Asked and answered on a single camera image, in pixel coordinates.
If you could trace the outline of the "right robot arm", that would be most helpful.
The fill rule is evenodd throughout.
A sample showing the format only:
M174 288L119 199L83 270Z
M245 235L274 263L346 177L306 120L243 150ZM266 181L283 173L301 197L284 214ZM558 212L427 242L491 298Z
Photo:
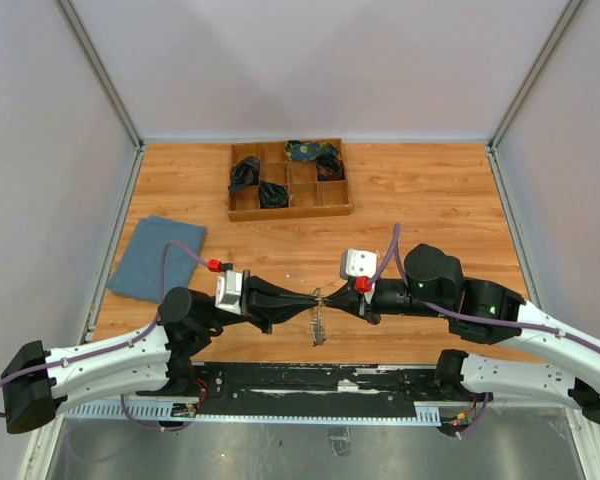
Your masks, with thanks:
M324 299L376 325L384 315L440 316L451 334L480 345L529 353L540 364L502 361L460 350L440 354L435 392L535 397L577 408L600 425L600 339L563 323L498 283L464 276L460 261L427 244L401 259L398 279L367 275L371 253L343 256L346 284Z

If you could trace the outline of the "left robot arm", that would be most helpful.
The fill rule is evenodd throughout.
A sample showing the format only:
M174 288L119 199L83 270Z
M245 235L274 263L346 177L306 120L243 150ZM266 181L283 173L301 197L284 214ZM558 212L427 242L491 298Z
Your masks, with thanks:
M73 407L135 393L180 396L194 383L190 359L224 329L248 323L264 334L317 306L310 294L277 287L246 272L226 271L209 295L174 287L154 319L127 334L73 347L23 345L0 376L10 434L45 426Z

